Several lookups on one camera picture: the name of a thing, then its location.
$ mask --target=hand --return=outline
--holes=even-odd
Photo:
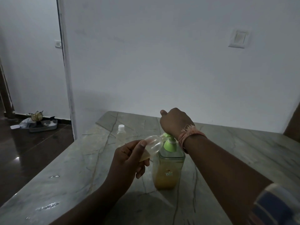
[[[167,113],[165,110],[161,110],[160,114],[161,127],[166,133],[174,136],[176,140],[178,140],[178,137],[184,128],[189,125],[195,125],[190,117],[178,108],[171,109],[169,113]]]
[[[120,198],[129,189],[136,176],[139,179],[145,173],[145,166],[149,166],[149,159],[139,162],[147,142],[135,140],[115,150],[114,157],[103,183],[107,189]]]

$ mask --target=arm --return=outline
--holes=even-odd
[[[194,125],[177,108],[161,114],[163,130],[176,139],[187,125]],[[189,136],[184,147],[231,222],[246,224],[255,199],[272,181],[204,136]]]
[[[101,187],[51,225],[101,224],[110,209],[129,189],[134,177],[140,178],[145,173],[145,166],[150,165],[149,160],[139,162],[146,144],[144,140],[136,140],[117,148]]]

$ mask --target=white bottle cap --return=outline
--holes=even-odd
[[[125,130],[124,130],[124,125],[119,125],[119,132],[124,132]]]

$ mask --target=white wall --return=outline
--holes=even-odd
[[[62,0],[81,134],[105,111],[283,132],[300,100],[300,0]],[[252,32],[228,47],[233,28]]]
[[[19,114],[70,119],[56,0],[1,0],[0,58]]]

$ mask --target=fingernail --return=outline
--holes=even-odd
[[[146,142],[145,140],[142,140],[142,141],[141,141],[141,146],[142,146],[142,147],[146,147],[146,145],[147,145],[147,142]]]

